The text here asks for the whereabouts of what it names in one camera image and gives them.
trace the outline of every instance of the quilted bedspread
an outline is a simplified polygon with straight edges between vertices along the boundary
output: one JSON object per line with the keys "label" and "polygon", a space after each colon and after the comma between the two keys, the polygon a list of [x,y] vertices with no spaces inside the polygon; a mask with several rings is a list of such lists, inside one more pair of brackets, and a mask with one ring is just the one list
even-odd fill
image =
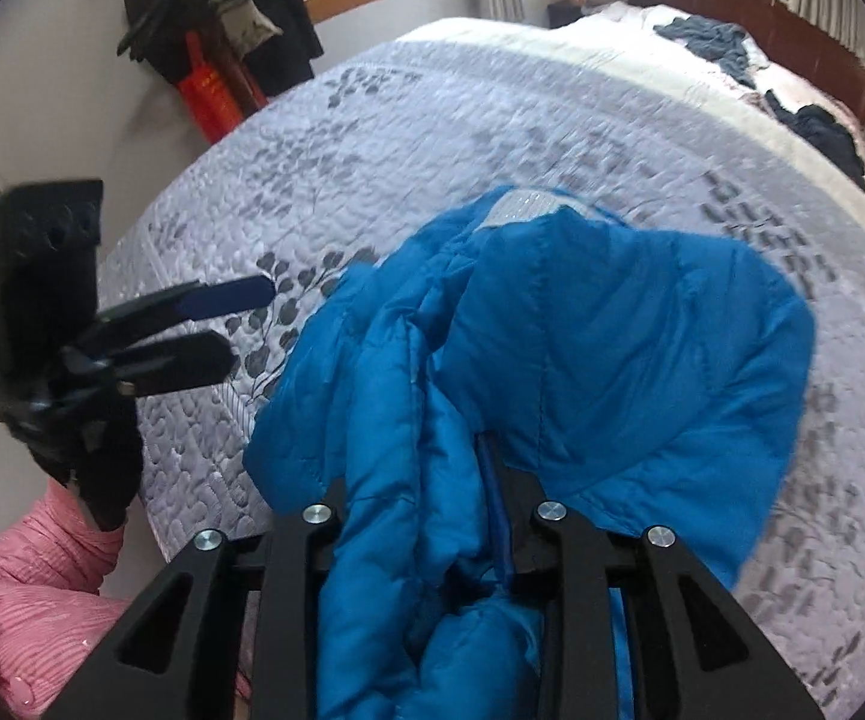
{"label": "quilted bedspread", "polygon": [[746,241],[810,301],[797,456],[735,592],[827,716],[849,717],[865,699],[865,199],[808,143],[635,47],[436,23],[276,100],[152,204],[102,267],[104,305],[261,271],[279,290],[210,323],[237,351],[231,381],[140,404],[166,557],[203,527],[271,523],[242,451],[345,267],[498,184]]}

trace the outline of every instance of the nightstand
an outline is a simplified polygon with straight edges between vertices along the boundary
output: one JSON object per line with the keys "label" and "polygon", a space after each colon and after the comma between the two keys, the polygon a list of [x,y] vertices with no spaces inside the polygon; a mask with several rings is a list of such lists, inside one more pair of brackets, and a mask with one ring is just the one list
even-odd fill
{"label": "nightstand", "polygon": [[558,29],[581,19],[582,7],[569,0],[560,0],[546,8],[546,14],[549,14],[549,29]]}

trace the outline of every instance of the dark clothing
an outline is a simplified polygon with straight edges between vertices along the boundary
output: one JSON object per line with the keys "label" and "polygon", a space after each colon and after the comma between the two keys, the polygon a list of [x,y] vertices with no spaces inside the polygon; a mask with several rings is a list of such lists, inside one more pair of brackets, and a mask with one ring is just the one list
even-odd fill
{"label": "dark clothing", "polygon": [[756,88],[749,74],[749,55],[743,41],[749,36],[737,23],[724,23],[705,16],[676,17],[656,33],[669,40],[685,40],[686,48],[707,62],[714,62],[727,76],[743,86]]}
{"label": "dark clothing", "polygon": [[856,141],[825,108],[806,105],[796,113],[786,110],[770,89],[765,93],[776,118],[815,148],[865,191],[865,163],[856,152]]}
{"label": "dark clothing", "polygon": [[[125,0],[130,25],[155,0]],[[267,40],[245,57],[245,64],[267,97],[275,97],[303,81],[312,79],[310,60],[323,55],[304,0],[253,0],[283,32]],[[189,75],[191,66],[185,47],[184,30],[163,31],[147,60],[169,83],[177,84]]]}

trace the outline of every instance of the black metal bracket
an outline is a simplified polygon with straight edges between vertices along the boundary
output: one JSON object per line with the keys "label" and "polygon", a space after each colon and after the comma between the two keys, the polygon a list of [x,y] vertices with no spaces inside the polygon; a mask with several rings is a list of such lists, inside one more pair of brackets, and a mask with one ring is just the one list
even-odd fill
{"label": "black metal bracket", "polygon": [[97,314],[102,191],[101,181],[64,181],[0,197],[0,422],[69,469],[95,453],[103,431],[92,426],[123,399],[217,384],[234,363],[218,333],[148,338],[268,306],[276,294],[264,275],[192,282]]}
{"label": "black metal bracket", "polygon": [[[546,610],[538,720],[615,720],[610,589],[624,605],[637,720],[821,720],[809,693],[729,592],[671,529],[608,533],[546,499],[479,437],[504,524],[498,573]],[[318,594],[341,530],[344,490],[277,517],[264,536],[198,533],[131,605],[44,720],[228,720],[246,595],[260,590],[253,720],[316,716]]]}

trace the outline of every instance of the black jacket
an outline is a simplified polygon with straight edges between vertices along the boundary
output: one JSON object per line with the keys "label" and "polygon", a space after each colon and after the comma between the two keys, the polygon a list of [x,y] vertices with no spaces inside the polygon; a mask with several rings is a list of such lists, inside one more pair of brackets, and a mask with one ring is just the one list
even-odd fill
{"label": "black jacket", "polygon": [[829,111],[819,105],[806,105],[792,113],[783,107],[771,89],[765,93],[765,100],[782,124],[819,149],[865,191],[865,163],[856,152],[856,140]]}
{"label": "black jacket", "polygon": [[[153,0],[125,0],[128,23],[136,23]],[[254,0],[282,35],[267,40],[245,57],[246,66],[263,93],[280,95],[313,77],[310,60],[323,55],[304,0]],[[169,83],[189,75],[191,66],[184,35],[164,32],[148,52],[148,61]]]}

